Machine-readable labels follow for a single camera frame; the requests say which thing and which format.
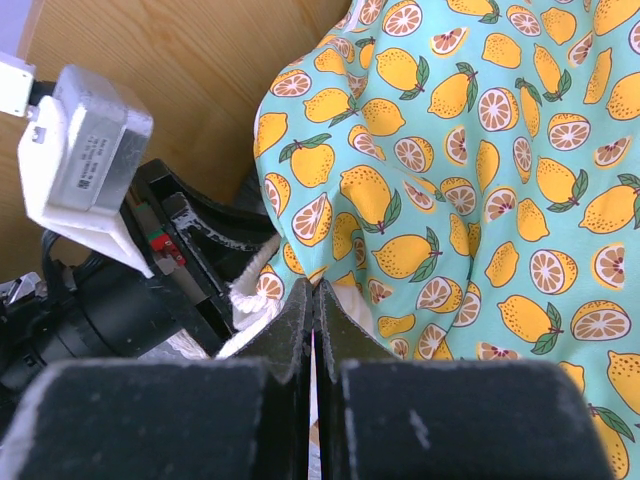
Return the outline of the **lemon print cushion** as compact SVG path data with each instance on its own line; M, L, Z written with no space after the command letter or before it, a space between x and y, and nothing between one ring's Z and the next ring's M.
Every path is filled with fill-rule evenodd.
M639 5L355 1L272 82L257 298L343 287L396 356L540 359L639 475Z

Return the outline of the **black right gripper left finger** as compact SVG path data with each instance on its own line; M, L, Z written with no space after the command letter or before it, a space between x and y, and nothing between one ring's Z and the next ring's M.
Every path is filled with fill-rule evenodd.
M304 479L312 288L235 356L72 360L27 389L1 449L5 479Z

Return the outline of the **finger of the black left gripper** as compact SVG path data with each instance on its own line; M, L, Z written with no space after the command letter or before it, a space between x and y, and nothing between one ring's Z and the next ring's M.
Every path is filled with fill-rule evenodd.
M274 235L269 218L210 200L160 159L134 176L133 218L152 289L203 350L220 350L234 332L230 284Z

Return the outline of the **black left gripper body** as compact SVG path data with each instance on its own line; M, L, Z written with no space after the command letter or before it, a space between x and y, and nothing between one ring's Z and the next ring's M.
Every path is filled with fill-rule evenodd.
M104 254L67 268L50 252L58 235L42 241L44 278L11 282L1 293L1 397L18 399L48 365L60 360L136 358L186 331L208 355L225 338L225 323L209 289L197 282L193 254L167 221L124 216L152 277Z

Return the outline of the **white rope tie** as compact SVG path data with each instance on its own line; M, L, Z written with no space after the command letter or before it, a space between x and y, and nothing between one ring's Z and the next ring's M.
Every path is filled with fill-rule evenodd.
M229 300L236 333L223 344L216 355L207 354L185 330L170 337L167 344L189 360L227 359L246 347L269 325L284 305L284 282L268 265L279 243L279 236L266 242L243 273L230 285Z

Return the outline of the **wooden pet bed frame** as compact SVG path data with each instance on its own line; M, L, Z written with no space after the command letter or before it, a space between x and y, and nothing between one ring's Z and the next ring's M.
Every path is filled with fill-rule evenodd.
M253 121L273 79L346 14L345 1L5 1L1 48L43 80L76 64L136 92L147 155L231 202L253 167Z

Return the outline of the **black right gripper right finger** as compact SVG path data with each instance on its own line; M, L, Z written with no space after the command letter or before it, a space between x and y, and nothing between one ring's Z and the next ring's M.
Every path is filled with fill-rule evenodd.
M326 479L609 479L576 386L539 361L403 361L313 293Z

